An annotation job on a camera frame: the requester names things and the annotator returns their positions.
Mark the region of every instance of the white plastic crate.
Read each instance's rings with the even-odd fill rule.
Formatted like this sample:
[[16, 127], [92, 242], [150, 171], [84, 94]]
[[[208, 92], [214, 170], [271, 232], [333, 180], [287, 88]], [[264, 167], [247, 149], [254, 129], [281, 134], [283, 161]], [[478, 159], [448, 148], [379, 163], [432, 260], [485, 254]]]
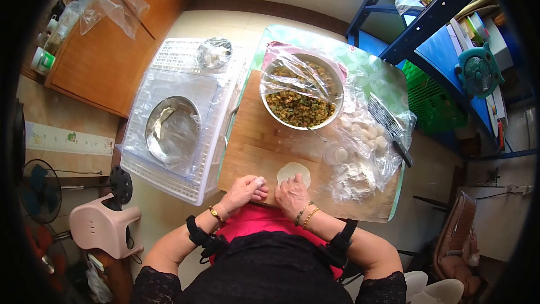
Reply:
[[[154, 57], [150, 68], [184, 73], [203, 74], [197, 68], [194, 54], [204, 39], [171, 38], [164, 41]], [[251, 64], [251, 54], [246, 58], [243, 47], [233, 45], [233, 54], [226, 73], [226, 84], [223, 86], [225, 97], [224, 106], [219, 112], [212, 114], [215, 122], [214, 132], [208, 132], [202, 145], [202, 164], [193, 173], [194, 177], [188, 183], [179, 179], [174, 173], [158, 168], [129, 152], [122, 152], [120, 165], [163, 192], [182, 199], [188, 203], [200, 206], [205, 199], [218, 192], [217, 179], [219, 168], [225, 150], [225, 134], [228, 130], [227, 120], [237, 107], [241, 92], [244, 88], [247, 71]], [[126, 135], [131, 131], [130, 123]]]

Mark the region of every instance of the height chart sticker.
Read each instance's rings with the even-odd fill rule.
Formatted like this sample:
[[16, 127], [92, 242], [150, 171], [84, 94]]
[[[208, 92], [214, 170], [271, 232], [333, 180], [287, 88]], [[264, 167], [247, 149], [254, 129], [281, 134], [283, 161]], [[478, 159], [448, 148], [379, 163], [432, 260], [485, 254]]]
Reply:
[[25, 121], [26, 148], [39, 151], [112, 156], [114, 139]]

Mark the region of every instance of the knife handle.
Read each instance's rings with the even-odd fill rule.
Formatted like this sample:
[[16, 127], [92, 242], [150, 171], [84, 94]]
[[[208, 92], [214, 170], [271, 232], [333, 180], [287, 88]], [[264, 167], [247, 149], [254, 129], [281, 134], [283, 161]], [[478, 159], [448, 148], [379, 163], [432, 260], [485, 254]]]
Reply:
[[413, 158], [410, 156], [409, 151], [405, 146], [402, 144], [401, 140], [399, 138], [392, 141], [392, 145], [394, 145], [394, 148], [396, 149], [397, 153], [400, 154], [400, 156], [405, 160], [405, 163], [410, 168], [413, 166]]

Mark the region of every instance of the black lace top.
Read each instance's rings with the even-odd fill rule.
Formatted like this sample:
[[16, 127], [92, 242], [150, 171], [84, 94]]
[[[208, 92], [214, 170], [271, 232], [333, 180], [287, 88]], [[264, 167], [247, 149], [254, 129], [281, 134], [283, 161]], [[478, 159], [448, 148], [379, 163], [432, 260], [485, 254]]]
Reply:
[[[143, 267], [131, 303], [352, 303], [315, 249], [304, 237], [280, 232], [237, 237], [183, 291], [175, 275]], [[395, 272], [364, 281], [355, 303], [405, 303], [406, 290], [403, 273]]]

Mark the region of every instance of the bracelet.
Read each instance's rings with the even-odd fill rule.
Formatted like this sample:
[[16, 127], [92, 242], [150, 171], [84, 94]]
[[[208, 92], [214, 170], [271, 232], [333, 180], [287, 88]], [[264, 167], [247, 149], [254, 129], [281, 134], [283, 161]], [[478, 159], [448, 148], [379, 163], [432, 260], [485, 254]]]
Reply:
[[305, 207], [304, 209], [302, 209], [302, 211], [298, 214], [298, 216], [296, 216], [296, 220], [294, 220], [294, 226], [297, 227], [300, 225], [300, 217], [302, 216], [302, 214], [304, 213], [304, 211], [306, 210], [307, 207], [309, 207], [310, 205], [313, 204], [313, 201], [310, 201]]
[[225, 222], [224, 219], [222, 219], [221, 217], [219, 217], [218, 215], [218, 212], [214, 210], [214, 208], [212, 208], [212, 206], [209, 206], [210, 209], [210, 212], [212, 213], [212, 215], [214, 215], [217, 219], [219, 219], [221, 222]]
[[320, 208], [315, 208], [315, 210], [312, 211], [311, 214], [307, 215], [306, 220], [304, 221], [304, 225], [302, 226], [304, 230], [306, 230], [306, 225], [307, 225], [307, 221], [309, 221], [309, 218], [311, 218], [311, 216], [313, 216], [313, 214], [316, 213], [319, 209]]

